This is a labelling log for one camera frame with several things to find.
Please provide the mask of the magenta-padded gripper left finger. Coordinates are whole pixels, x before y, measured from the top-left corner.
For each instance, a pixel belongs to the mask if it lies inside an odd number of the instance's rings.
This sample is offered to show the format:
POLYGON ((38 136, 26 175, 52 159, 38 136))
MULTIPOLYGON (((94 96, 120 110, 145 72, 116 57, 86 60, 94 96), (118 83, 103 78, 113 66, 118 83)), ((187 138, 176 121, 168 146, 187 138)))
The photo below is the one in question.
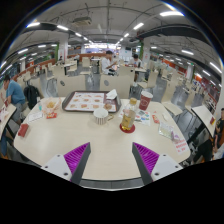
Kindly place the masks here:
POLYGON ((90 143, 85 143, 64 155, 56 154, 42 169, 79 185, 90 153, 90 143))

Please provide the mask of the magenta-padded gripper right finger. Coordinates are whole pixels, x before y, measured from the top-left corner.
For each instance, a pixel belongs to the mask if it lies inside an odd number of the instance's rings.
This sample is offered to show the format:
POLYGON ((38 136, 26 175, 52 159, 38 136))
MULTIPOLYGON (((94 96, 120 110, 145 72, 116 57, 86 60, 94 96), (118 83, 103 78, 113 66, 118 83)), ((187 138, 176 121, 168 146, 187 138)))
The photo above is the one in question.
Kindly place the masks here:
POLYGON ((138 143, 132 145, 132 153, 144 185, 148 185, 182 169, 169 155, 158 154, 138 143))

